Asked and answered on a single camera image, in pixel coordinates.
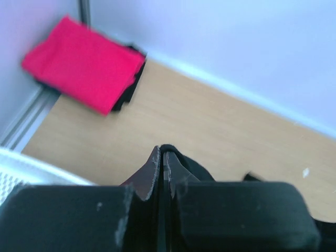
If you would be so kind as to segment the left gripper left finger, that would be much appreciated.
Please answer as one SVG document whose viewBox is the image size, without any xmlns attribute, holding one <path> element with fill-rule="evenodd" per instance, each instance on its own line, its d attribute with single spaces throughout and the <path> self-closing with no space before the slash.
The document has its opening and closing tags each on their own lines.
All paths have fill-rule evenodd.
<svg viewBox="0 0 336 252">
<path fill-rule="evenodd" d="M 155 251 L 160 150 L 120 186 L 17 186 L 1 203 L 1 251 Z"/>
</svg>

